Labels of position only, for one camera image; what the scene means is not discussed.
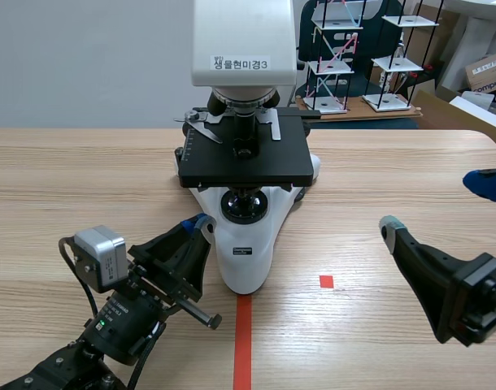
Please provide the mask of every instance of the table surface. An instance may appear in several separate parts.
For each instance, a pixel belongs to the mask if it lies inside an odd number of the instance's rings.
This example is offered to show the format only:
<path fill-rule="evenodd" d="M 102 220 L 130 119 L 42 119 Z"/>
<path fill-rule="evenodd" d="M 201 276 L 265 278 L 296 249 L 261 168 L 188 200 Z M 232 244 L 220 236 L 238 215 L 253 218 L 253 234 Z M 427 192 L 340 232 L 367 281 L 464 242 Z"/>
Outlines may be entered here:
<path fill-rule="evenodd" d="M 496 204 L 461 183 L 496 167 L 496 145 L 459 131 L 318 130 L 308 141 L 319 179 L 253 296 L 253 388 L 496 389 L 496 334 L 469 349 L 438 344 L 378 230 L 392 214 L 457 258 L 496 256 Z M 0 129 L 0 385 L 79 336 L 90 316 L 60 237 L 106 224 L 130 246 L 199 212 L 173 171 L 182 143 L 176 130 Z M 320 288 L 320 275 L 335 288 Z M 199 305 L 221 313 L 221 326 L 169 319 L 139 389 L 232 388 L 236 296 L 213 253 Z"/>

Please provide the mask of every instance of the white shelf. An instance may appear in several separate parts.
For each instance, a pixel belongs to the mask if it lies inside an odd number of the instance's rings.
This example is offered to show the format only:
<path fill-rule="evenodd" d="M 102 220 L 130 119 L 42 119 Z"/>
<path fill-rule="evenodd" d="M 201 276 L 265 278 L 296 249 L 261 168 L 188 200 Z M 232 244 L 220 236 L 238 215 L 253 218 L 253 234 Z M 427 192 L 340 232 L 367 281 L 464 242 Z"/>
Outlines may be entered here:
<path fill-rule="evenodd" d="M 399 20 L 399 16 L 382 16 L 382 19 L 397 27 L 433 27 L 439 25 L 432 20 L 416 15 L 404 15 L 401 20 Z"/>
<path fill-rule="evenodd" d="M 372 60 L 376 65 L 381 67 L 386 72 L 418 72 L 423 71 L 422 67 L 419 67 L 407 58 L 394 58 L 393 64 L 389 69 L 389 63 L 391 61 L 391 56 L 374 58 Z"/>
<path fill-rule="evenodd" d="M 344 61 L 322 61 L 320 63 L 320 71 L 317 73 L 316 68 L 318 67 L 318 61 L 310 61 L 307 66 L 311 68 L 313 73 L 318 76 L 328 76 L 328 75 L 349 75 L 354 73 L 351 68 Z"/>
<path fill-rule="evenodd" d="M 310 109 L 318 110 L 322 115 L 344 114 L 347 112 L 347 110 L 344 110 L 344 105 L 338 99 L 335 100 L 330 96 L 318 97 L 315 102 L 315 108 L 313 108 L 313 97 L 305 97 L 304 102 Z"/>
<path fill-rule="evenodd" d="M 326 24 L 322 27 L 322 20 L 312 20 L 316 27 L 324 31 L 346 31 L 346 30 L 361 30 L 362 27 L 355 26 L 351 20 L 326 20 Z"/>
<path fill-rule="evenodd" d="M 376 95 L 364 95 L 362 96 L 369 106 L 376 112 L 382 111 L 401 111 L 409 110 L 411 106 L 407 105 L 407 102 L 403 101 L 398 95 L 394 93 L 384 93 L 381 98 L 380 108 L 378 108 L 378 101 L 380 100 L 380 94 Z"/>

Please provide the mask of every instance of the black microscope stage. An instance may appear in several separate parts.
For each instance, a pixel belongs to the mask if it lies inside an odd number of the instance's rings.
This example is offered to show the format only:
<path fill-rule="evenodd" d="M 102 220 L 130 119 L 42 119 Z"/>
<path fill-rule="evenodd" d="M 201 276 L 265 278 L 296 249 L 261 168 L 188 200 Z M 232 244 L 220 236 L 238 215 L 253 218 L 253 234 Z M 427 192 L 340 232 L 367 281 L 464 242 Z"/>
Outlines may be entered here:
<path fill-rule="evenodd" d="M 187 132 L 179 177 L 184 188 L 208 187 L 308 187 L 313 165 L 302 119 L 317 119 L 318 112 L 278 109 L 281 140 L 272 140 L 270 124 L 259 124 L 259 155 L 239 159 L 233 152 L 234 118 L 205 126 L 223 144 L 209 140 L 195 129 Z"/>

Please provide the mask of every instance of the black cable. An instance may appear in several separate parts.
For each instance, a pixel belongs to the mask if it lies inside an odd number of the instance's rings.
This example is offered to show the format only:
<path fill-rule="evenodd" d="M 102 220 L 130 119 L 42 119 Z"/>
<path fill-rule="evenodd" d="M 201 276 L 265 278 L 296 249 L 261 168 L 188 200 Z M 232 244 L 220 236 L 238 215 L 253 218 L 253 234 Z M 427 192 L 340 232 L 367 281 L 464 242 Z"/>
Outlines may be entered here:
<path fill-rule="evenodd" d="M 80 285 L 84 289 L 84 293 L 87 296 L 87 299 L 89 300 L 89 304 L 91 305 L 91 311 L 93 311 L 93 317 L 96 317 L 96 314 L 98 314 L 98 307 L 96 306 L 96 301 L 94 300 L 93 294 L 91 293 L 91 290 L 89 289 L 89 286 L 87 285 L 86 282 L 84 282 L 82 279 L 78 277 L 76 274 L 76 268 L 75 264 L 69 257 L 66 251 L 66 246 L 67 244 L 67 237 L 62 238 L 59 241 L 59 250 L 60 250 L 60 255 L 62 256 L 63 260 L 66 262 L 67 266 L 71 270 L 72 274 L 76 277 L 76 279 L 80 282 Z"/>
<path fill-rule="evenodd" d="M 159 324 L 158 330 L 152 335 L 152 338 L 147 343 L 145 349 L 143 349 L 143 352 L 141 352 L 141 355 L 137 360 L 137 364 L 134 367 L 133 374 L 131 375 L 131 379 L 128 380 L 127 390 L 134 390 L 136 388 L 137 381 L 140 379 L 141 372 L 143 371 L 143 366 L 145 365 L 150 352 L 152 352 L 156 341 L 158 341 L 158 338 L 165 330 L 165 327 L 167 327 L 166 323 Z"/>

